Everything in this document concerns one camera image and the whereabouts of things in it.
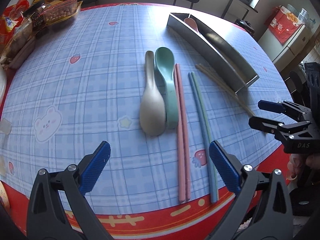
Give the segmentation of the person's right hand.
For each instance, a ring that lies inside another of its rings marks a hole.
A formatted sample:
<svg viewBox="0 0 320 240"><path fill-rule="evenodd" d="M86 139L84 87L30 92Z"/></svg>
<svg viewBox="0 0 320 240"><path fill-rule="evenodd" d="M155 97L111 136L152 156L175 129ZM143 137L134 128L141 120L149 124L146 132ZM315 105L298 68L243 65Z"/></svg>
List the person's right hand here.
<svg viewBox="0 0 320 240"><path fill-rule="evenodd" d="M302 171L304 166L310 167L312 170L319 170L320 157L318 154L307 156L306 154L291 154L287 163L287 179L294 180Z"/></svg>

